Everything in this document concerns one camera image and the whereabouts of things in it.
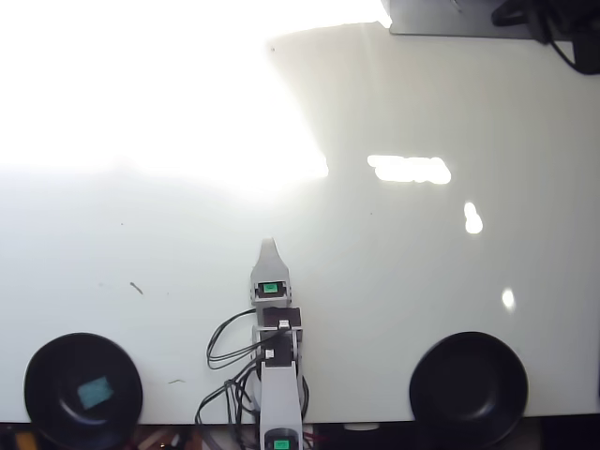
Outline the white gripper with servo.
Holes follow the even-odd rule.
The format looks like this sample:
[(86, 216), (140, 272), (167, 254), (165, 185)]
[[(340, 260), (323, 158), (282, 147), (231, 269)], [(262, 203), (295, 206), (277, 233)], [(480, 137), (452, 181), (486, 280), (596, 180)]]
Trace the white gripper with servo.
[(275, 239), (264, 238), (250, 274), (250, 301), (254, 306), (288, 306), (292, 301), (289, 268), (281, 259)]

